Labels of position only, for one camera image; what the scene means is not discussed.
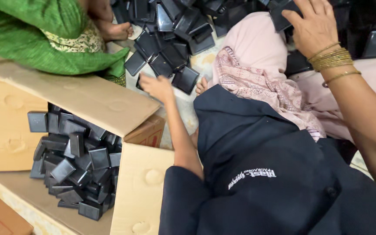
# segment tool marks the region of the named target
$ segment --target gold bangle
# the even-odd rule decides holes
[[[308,61],[310,61],[310,63],[315,63],[315,62],[323,60],[326,57],[344,56],[344,55],[349,55],[349,52],[345,48],[340,48],[340,49],[334,50],[334,51],[332,51],[330,53],[327,53],[327,54],[324,54],[324,55],[320,55],[320,56],[317,56],[315,58],[311,58]]]
[[[323,69],[353,64],[352,57],[345,48],[340,48],[330,53],[313,57],[309,62],[316,72]]]
[[[356,71],[344,72],[344,73],[338,74],[338,75],[332,77],[331,79],[325,81],[325,82],[322,84],[322,86],[325,87],[325,88],[329,88],[329,87],[328,87],[328,84],[329,84],[330,82],[332,82],[333,80],[336,80],[336,79],[341,78],[341,77],[344,77],[344,76],[349,76],[349,75],[352,75],[352,74],[362,74],[362,72],[356,70]]]
[[[333,43],[332,45],[329,45],[329,46],[325,47],[324,49],[318,51],[316,54],[314,54],[313,56],[311,56],[308,60],[311,60],[313,57],[317,56],[317,55],[320,54],[321,52],[323,52],[323,51],[325,51],[325,50],[327,50],[327,49],[330,49],[330,48],[332,48],[332,47],[334,47],[334,46],[336,46],[336,45],[339,45],[339,44],[340,44],[340,42],[335,42],[335,43]]]
[[[314,67],[314,71],[320,72],[325,69],[335,68],[335,67],[344,66],[344,65],[353,65],[353,61],[347,61],[347,62],[338,61],[334,63],[324,64],[322,66]]]

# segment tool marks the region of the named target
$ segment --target navy blue jacket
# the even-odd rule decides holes
[[[205,180],[166,171],[159,234],[376,235],[376,184],[328,139],[219,85],[194,107]]]

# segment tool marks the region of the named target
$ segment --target pink fabric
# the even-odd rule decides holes
[[[376,59],[357,60],[355,61],[355,67],[362,72],[362,76],[366,82],[376,92]],[[353,142],[351,134],[343,122],[339,106],[330,89],[321,86],[324,82],[321,74],[308,71],[293,75],[290,79],[297,82],[303,93],[303,101],[320,120],[326,133],[329,136]]]
[[[249,14],[232,27],[226,35],[223,47],[229,46],[240,66],[264,69],[269,77],[286,80],[283,74],[287,67],[285,36],[277,34],[268,12]],[[213,66],[212,87],[219,83]]]
[[[303,111],[301,91],[292,80],[271,78],[263,69],[241,67],[230,47],[224,47],[216,56],[216,71],[223,88],[239,98],[268,103],[277,113],[306,129],[318,141],[326,137],[318,119]]]
[[[249,14],[227,34],[223,47],[229,46],[238,60],[238,66],[264,70],[270,81],[285,81],[283,74],[287,66],[285,36],[275,31],[269,13]],[[376,59],[355,61],[355,67],[376,92]],[[352,137],[342,121],[342,114],[330,89],[321,86],[324,81],[320,73],[304,72],[292,76],[302,91],[304,109],[310,110],[321,122],[329,136],[348,139]],[[220,83],[216,61],[213,64],[213,79],[208,87]]]

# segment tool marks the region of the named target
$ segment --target green sari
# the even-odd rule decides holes
[[[125,86],[128,48],[115,54],[60,51],[43,33],[76,39],[89,22],[76,0],[0,0],[0,56],[61,75],[105,70],[104,78]]]

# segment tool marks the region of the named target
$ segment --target sleeve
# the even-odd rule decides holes
[[[77,0],[0,0],[0,11],[65,39],[78,38],[88,23]]]
[[[165,173],[160,235],[196,234],[201,205],[211,198],[204,182],[191,171],[171,166]]]

